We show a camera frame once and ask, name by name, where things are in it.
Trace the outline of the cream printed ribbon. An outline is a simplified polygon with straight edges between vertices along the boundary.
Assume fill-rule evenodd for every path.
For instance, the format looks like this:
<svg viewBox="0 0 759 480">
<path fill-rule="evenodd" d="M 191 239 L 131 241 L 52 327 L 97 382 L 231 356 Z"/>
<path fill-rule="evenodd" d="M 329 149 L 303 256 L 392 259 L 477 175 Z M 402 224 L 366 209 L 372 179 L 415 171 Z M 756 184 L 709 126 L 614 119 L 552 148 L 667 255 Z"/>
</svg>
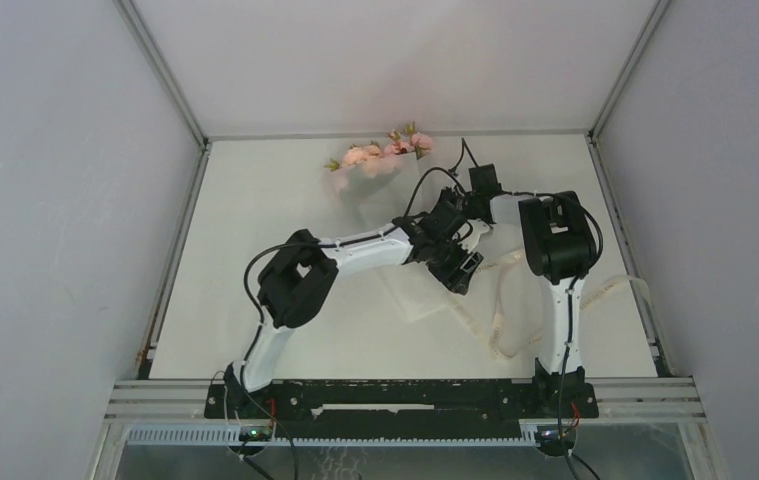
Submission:
<svg viewBox="0 0 759 480">
<path fill-rule="evenodd" d="M 543 294 L 528 272 L 525 250 L 508 252 L 477 268 L 485 283 L 466 296 L 444 293 L 452 310 L 492 358 L 508 361 L 519 354 L 537 354 L 544 337 Z"/>
</svg>

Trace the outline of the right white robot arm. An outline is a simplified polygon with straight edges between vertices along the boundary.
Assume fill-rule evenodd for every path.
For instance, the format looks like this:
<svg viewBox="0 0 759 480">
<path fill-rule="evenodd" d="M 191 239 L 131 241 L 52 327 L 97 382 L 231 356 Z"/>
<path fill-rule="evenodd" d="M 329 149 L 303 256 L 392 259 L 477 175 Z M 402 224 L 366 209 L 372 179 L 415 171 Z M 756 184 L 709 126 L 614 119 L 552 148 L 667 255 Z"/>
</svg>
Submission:
<svg viewBox="0 0 759 480">
<path fill-rule="evenodd" d="M 510 192 L 492 165 L 471 168 L 469 177 L 467 190 L 442 188 L 438 204 L 450 205 L 470 222 L 520 228 L 524 259 L 541 281 L 544 300 L 533 402 L 544 415 L 560 415 L 587 386 L 578 320 L 585 279 L 603 253 L 601 229 L 573 191 Z"/>
</svg>

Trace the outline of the pink fake flower stem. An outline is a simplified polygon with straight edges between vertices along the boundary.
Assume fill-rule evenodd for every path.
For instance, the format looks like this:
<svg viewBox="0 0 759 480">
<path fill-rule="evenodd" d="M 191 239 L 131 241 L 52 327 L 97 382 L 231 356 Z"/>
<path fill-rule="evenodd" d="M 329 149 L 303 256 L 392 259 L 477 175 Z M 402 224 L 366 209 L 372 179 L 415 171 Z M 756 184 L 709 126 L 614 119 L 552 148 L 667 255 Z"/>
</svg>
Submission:
<svg viewBox="0 0 759 480">
<path fill-rule="evenodd" d="M 407 124 L 403 133 L 409 145 L 409 151 L 413 151 L 417 159 L 429 155 L 434 149 L 434 140 L 429 135 L 420 132 L 415 122 Z"/>
<path fill-rule="evenodd" d="M 344 153 L 341 160 L 330 158 L 323 167 L 330 172 L 352 167 L 370 160 L 383 158 L 385 151 L 377 142 L 371 142 L 367 145 L 352 144 Z"/>
<path fill-rule="evenodd" d="M 387 134 L 387 138 L 389 139 L 389 143 L 383 150 L 385 157 L 405 155 L 415 151 L 415 147 L 410 142 L 410 136 L 405 132 L 401 133 L 397 130 L 392 130 Z"/>
</svg>

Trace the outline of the translucent white wrapping paper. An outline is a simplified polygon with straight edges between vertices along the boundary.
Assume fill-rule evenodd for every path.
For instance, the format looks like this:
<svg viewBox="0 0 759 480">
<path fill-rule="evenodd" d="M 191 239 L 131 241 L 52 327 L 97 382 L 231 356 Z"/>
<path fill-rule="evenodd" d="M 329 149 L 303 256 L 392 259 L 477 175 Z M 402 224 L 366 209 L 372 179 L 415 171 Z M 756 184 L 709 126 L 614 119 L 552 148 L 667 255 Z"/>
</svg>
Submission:
<svg viewBox="0 0 759 480">
<path fill-rule="evenodd" d="M 348 218 L 362 230 L 386 230 L 403 214 L 428 212 L 421 172 L 413 153 L 370 160 L 331 173 L 331 190 Z M 444 287 L 422 264 L 381 267 L 370 275 L 383 307 L 416 322 L 446 308 Z"/>
</svg>

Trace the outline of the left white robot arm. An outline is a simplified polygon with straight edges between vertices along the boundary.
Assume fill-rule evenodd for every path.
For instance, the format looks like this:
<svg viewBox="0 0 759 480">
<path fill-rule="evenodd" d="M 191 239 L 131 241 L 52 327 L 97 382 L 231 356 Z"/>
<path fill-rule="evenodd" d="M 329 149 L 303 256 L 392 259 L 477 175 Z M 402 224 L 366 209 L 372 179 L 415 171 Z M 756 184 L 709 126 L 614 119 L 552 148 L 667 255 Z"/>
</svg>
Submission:
<svg viewBox="0 0 759 480">
<path fill-rule="evenodd" d="M 307 229 L 270 247 L 271 260 L 249 296 L 260 315 L 244 357 L 228 368 L 236 383 L 229 404 L 245 417 L 266 407 L 267 387 L 293 331 L 314 319 L 334 283 L 366 270 L 420 263 L 447 291 L 464 295 L 483 261 L 474 241 L 474 221 L 492 219 L 487 200 L 446 187 L 435 206 L 393 219 L 379 229 L 350 237 L 321 239 Z"/>
</svg>

